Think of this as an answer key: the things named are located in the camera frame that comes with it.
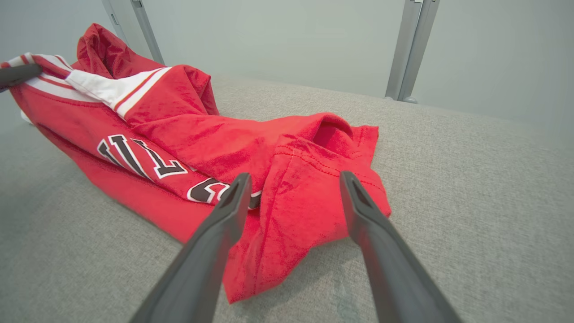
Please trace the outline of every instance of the white trim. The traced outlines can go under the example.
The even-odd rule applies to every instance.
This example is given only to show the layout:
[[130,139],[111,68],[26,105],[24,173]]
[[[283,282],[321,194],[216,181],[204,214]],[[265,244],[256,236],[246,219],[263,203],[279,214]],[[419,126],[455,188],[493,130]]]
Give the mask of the white trim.
[[64,65],[66,65],[70,70],[73,70],[72,66],[70,64],[68,64],[68,62],[66,61],[65,58],[63,58],[60,55],[54,55],[55,57],[59,57],[62,61],[64,61]]
[[43,57],[48,62],[54,64],[55,66],[57,66],[63,70],[70,71],[70,72],[72,71],[72,68],[69,68],[65,64],[60,62],[60,60],[57,57],[55,57],[54,55],[38,54],[38,56]]
[[24,56],[26,56],[26,59],[28,59],[28,64],[35,63],[34,57],[32,57],[32,53],[30,53],[30,52],[25,53]]
[[129,95],[153,72],[159,70],[160,68],[156,68],[153,71],[141,72],[128,78],[117,80],[80,70],[73,70],[66,77],[65,82],[81,93],[97,99],[113,109],[118,102]]
[[66,89],[65,87],[45,82],[39,78],[33,78],[31,80],[28,80],[26,81],[26,84],[42,92],[46,92],[48,94],[52,94],[60,98],[66,98],[82,102],[99,102],[98,100],[94,100],[76,90]]
[[126,115],[126,113],[136,104],[138,103],[138,101],[147,93],[147,91],[152,88],[152,86],[154,84],[156,84],[156,82],[162,77],[164,76],[165,73],[167,73],[169,70],[171,69],[171,67],[165,67],[162,68],[161,71],[155,73],[152,78],[150,78],[139,90],[137,90],[134,94],[131,95],[131,97],[129,99],[126,100],[126,102],[122,103],[119,107],[117,107],[117,113],[119,114],[120,117],[122,117],[122,119],[124,118],[124,116]]
[[45,78],[45,79],[49,79],[49,80],[51,80],[51,81],[54,81],[54,82],[57,82],[57,83],[60,83],[60,84],[70,86],[70,84],[66,83],[66,81],[64,81],[64,80],[62,80],[62,79],[59,79],[59,78],[57,78],[57,77],[55,77],[55,76],[48,75],[48,74],[46,74],[46,73],[42,73],[42,74],[40,74],[40,76],[42,76],[42,77]]
[[16,67],[24,65],[24,61],[20,58],[20,56],[16,56],[7,62],[10,64],[10,67]]

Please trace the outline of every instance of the red jersey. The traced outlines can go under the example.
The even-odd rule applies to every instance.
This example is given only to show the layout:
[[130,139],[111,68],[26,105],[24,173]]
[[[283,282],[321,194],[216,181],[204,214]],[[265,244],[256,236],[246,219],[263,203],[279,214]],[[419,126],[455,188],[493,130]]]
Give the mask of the red jersey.
[[370,168],[377,127],[330,113],[266,122],[220,116],[209,75],[138,56],[95,24],[77,59],[27,53],[1,67],[43,67],[12,95],[111,198],[184,243],[228,184],[251,174],[251,210],[223,278],[230,302],[280,284],[311,247],[347,236],[340,171],[352,171],[390,215]]

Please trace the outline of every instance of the metal pole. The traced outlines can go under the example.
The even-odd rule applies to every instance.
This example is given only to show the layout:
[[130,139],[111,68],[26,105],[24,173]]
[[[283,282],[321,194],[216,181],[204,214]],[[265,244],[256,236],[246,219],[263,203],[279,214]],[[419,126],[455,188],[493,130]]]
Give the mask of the metal pole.
[[153,29],[149,23],[148,15],[145,12],[144,4],[141,0],[131,0],[131,5],[134,8],[135,16],[139,22],[139,27],[142,29],[145,41],[148,43],[149,51],[152,53],[153,60],[165,65],[164,59],[161,57],[160,48],[156,42],[156,37],[153,35]]
[[397,37],[397,46],[393,58],[393,65],[389,73],[386,97],[398,99],[401,92],[402,81],[405,76],[406,65],[409,61],[411,47],[413,46],[414,32],[418,24],[418,16],[421,12],[421,3],[413,0],[405,0],[405,8],[402,11],[401,29]]
[[417,28],[414,31],[413,45],[410,50],[409,60],[406,64],[405,76],[403,77],[401,91],[398,96],[399,101],[403,101],[413,92],[418,69],[421,67],[422,57],[425,54],[426,44],[431,35],[432,25],[439,8],[439,2],[440,0],[425,0],[422,3],[421,14],[418,19]]

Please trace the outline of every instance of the gray fabric surface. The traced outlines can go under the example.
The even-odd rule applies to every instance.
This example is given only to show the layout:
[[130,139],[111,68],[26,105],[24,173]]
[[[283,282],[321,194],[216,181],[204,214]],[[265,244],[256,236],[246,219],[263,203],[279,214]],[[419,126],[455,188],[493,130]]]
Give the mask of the gray fabric surface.
[[[332,111],[378,125],[391,220],[465,322],[571,322],[574,152],[492,118],[214,78],[222,114]],[[0,116],[17,111],[0,109]],[[126,322],[180,244],[107,198],[38,131],[0,134],[0,322]],[[373,322],[362,255],[315,248],[281,286],[215,322]]]

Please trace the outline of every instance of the red shirt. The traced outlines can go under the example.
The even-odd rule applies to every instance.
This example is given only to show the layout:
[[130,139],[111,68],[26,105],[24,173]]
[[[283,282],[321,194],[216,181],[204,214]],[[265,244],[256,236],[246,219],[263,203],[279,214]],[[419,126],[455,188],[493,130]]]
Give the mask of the red shirt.
[[99,25],[77,59],[24,54],[44,72],[11,88],[36,127],[111,198],[186,242],[234,178],[253,193],[223,282],[230,302],[280,284],[311,247],[347,236],[339,172],[352,171],[390,215],[370,168],[378,129],[331,113],[257,122],[220,116],[210,76],[135,54]]

